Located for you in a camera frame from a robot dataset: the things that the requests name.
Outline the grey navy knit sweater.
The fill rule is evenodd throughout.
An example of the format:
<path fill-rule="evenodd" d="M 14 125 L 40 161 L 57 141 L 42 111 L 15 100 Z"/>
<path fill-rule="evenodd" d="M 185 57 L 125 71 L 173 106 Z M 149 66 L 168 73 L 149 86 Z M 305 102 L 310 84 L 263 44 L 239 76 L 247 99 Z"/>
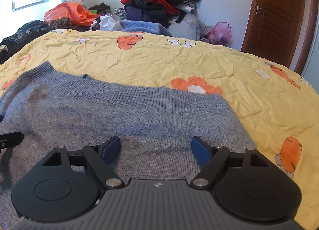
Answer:
<path fill-rule="evenodd" d="M 25 72 L 1 96 L 1 133 L 23 141 L 1 154 L 1 227 L 18 222 L 13 186 L 54 147 L 80 150 L 112 136 L 122 143 L 112 163 L 123 179 L 192 179 L 200 170 L 193 137 L 232 152 L 254 147 L 218 94 L 106 83 L 56 71 L 49 62 Z"/>

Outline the yellow carrot print bedsheet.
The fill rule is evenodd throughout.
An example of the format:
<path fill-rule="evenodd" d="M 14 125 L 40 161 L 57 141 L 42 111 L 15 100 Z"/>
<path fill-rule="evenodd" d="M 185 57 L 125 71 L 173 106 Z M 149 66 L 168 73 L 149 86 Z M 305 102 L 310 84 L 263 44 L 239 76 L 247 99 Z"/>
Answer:
<path fill-rule="evenodd" d="M 176 37 L 58 30 L 1 65 L 1 92 L 45 61 L 99 81 L 220 93 L 267 158 L 286 151 L 287 140 L 301 144 L 292 173 L 303 194 L 296 219 L 306 229 L 318 227 L 318 94 L 300 75 L 261 57 Z"/>

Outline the dark patterned garment at left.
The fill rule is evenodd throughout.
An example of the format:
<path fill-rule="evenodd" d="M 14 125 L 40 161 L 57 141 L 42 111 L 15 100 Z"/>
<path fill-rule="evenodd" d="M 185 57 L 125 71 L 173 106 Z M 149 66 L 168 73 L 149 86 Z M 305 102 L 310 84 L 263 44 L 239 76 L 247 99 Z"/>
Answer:
<path fill-rule="evenodd" d="M 40 20 L 31 21 L 18 29 L 18 31 L 2 40 L 1 65 L 19 52 L 26 44 L 34 39 L 43 36 L 48 32 L 48 25 Z"/>

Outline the pink plastic bag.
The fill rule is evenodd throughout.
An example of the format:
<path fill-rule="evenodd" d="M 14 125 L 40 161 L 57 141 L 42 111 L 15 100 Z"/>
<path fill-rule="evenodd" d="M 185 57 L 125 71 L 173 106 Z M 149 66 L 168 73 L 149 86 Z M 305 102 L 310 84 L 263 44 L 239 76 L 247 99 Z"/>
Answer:
<path fill-rule="evenodd" d="M 218 22 L 208 33 L 210 44 L 225 46 L 232 38 L 232 28 L 228 22 Z"/>

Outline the grey bundle under pile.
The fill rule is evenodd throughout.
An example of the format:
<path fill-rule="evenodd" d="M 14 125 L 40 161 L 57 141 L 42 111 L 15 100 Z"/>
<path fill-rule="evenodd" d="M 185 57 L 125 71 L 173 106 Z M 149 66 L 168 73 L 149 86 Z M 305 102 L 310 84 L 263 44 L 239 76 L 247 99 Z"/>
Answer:
<path fill-rule="evenodd" d="M 206 35 L 205 24 L 194 14 L 186 14 L 178 22 L 179 16 L 173 16 L 169 23 L 168 31 L 173 37 L 199 41 L 202 35 Z"/>

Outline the white crumpled plastic bag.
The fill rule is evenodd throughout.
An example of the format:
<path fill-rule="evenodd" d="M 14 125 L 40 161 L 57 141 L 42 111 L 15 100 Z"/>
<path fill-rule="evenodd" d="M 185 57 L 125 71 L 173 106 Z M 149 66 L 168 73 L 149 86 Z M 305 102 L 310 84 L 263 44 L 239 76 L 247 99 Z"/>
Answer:
<path fill-rule="evenodd" d="M 106 13 L 93 20 L 90 30 L 103 30 L 103 31 L 119 31 L 122 29 L 119 21 L 116 21 L 110 13 Z"/>

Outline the light blue quilted blanket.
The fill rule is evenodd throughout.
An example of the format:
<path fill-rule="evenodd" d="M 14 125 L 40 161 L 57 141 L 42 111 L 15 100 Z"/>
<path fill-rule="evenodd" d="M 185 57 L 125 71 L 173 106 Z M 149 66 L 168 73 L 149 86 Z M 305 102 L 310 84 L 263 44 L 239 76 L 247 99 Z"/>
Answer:
<path fill-rule="evenodd" d="M 122 26 L 120 31 L 131 33 L 143 32 L 155 35 L 172 36 L 172 34 L 159 23 L 123 20 L 120 21 L 119 24 Z"/>

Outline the leopard print garment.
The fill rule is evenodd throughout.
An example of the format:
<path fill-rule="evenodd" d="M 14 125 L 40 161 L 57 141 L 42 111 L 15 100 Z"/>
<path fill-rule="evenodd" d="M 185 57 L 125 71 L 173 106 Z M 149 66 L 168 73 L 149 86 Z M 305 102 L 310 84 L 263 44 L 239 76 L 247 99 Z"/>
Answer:
<path fill-rule="evenodd" d="M 72 22 L 71 22 L 71 19 L 68 17 L 55 19 L 48 23 L 49 30 L 70 29 L 71 27 L 72 27 Z"/>

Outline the orange plastic bag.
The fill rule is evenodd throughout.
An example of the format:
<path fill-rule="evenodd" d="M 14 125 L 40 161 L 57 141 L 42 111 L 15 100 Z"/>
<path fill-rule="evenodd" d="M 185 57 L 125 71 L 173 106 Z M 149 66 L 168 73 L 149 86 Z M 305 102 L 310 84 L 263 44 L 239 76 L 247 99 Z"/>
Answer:
<path fill-rule="evenodd" d="M 67 17 L 71 20 L 72 24 L 78 26 L 91 26 L 93 20 L 100 15 L 93 14 L 85 9 L 81 4 L 73 2 L 64 2 L 58 4 L 53 9 L 46 12 L 44 15 L 44 22 L 49 23 L 52 20 Z"/>

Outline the brown wooden door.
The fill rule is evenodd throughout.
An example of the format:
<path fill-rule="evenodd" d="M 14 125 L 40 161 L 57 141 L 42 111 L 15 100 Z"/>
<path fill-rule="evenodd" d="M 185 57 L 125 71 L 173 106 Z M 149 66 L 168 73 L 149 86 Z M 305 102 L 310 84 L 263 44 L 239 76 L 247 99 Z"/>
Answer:
<path fill-rule="evenodd" d="M 306 0 L 252 0 L 242 52 L 289 67 L 295 54 Z"/>

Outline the dark navy jacket on pile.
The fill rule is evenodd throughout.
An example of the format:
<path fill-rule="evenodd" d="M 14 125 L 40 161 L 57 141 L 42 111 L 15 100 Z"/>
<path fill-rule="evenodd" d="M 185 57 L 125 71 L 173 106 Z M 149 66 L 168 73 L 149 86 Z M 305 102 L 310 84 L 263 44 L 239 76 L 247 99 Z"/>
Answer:
<path fill-rule="evenodd" d="M 161 24 L 164 28 L 170 27 L 166 9 L 156 2 L 147 0 L 130 0 L 125 6 L 126 19 L 146 21 Z"/>

